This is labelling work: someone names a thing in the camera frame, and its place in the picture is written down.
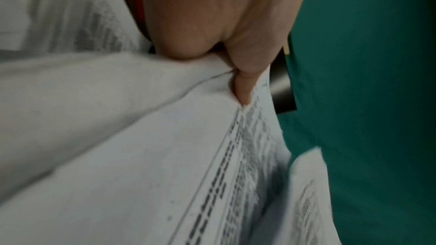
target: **human hand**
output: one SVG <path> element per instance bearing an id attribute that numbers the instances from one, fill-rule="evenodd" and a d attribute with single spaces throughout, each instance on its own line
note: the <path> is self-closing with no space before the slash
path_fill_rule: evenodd
<path id="1" fill-rule="evenodd" d="M 222 42 L 237 69 L 233 91 L 248 105 L 259 76 L 286 41 L 302 1 L 144 0 L 144 11 L 159 54 L 190 59 Z"/>

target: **green surface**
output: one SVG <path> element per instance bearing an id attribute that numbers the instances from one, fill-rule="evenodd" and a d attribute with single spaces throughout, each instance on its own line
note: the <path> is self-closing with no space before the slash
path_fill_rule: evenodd
<path id="1" fill-rule="evenodd" d="M 435 0 L 305 0 L 293 159 L 320 146 L 344 245 L 436 244 Z"/>

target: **newspaper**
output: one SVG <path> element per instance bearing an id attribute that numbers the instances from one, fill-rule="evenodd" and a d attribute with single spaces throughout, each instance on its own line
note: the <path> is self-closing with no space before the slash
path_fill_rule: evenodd
<path id="1" fill-rule="evenodd" d="M 44 52 L 148 51 L 124 0 L 0 0 L 11 10 L 0 50 Z"/>
<path id="2" fill-rule="evenodd" d="M 339 245 L 327 167 L 319 148 L 291 166 L 287 190 L 268 208 L 250 245 Z"/>

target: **green cloth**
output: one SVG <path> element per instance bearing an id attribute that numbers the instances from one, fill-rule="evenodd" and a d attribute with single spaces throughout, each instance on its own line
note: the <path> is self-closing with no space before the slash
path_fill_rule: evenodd
<path id="1" fill-rule="evenodd" d="M 304 0 L 293 160 L 320 146 L 344 245 L 436 244 L 435 0 Z"/>

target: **teal background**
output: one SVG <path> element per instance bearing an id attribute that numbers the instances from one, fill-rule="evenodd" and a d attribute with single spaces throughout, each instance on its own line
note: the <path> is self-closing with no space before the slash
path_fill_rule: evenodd
<path id="1" fill-rule="evenodd" d="M 436 244 L 436 0 L 304 0 L 293 160 L 320 146 L 344 245 Z"/>

